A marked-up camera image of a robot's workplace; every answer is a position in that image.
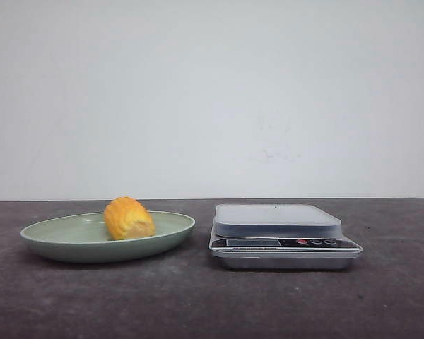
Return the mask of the yellow corn cob piece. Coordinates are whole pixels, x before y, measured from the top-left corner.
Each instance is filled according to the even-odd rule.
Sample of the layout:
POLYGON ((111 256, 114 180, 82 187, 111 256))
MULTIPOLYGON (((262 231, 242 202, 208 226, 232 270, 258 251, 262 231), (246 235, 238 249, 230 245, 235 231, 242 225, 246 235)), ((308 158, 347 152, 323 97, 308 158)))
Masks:
POLYGON ((103 219, 113 240, 155 235, 151 214, 137 200, 128 196, 112 200, 103 212, 103 219))

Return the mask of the silver digital kitchen scale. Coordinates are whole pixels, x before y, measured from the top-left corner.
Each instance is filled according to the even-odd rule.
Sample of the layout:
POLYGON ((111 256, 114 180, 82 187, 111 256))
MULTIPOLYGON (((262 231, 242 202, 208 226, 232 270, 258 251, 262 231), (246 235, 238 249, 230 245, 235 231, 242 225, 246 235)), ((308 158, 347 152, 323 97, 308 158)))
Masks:
POLYGON ((209 249, 245 270, 342 270, 363 253, 338 218, 309 204, 219 204, 209 249))

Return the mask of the light green plate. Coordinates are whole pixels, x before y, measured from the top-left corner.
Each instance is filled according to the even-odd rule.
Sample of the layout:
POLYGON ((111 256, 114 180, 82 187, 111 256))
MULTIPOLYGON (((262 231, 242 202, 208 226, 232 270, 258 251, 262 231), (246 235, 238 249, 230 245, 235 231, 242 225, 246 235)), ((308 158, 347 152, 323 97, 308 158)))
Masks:
POLYGON ((20 231, 35 254, 67 263, 114 263, 158 255, 179 246, 192 232, 195 219, 179 213, 152 211, 155 235, 113 240, 102 213, 53 218, 20 231))

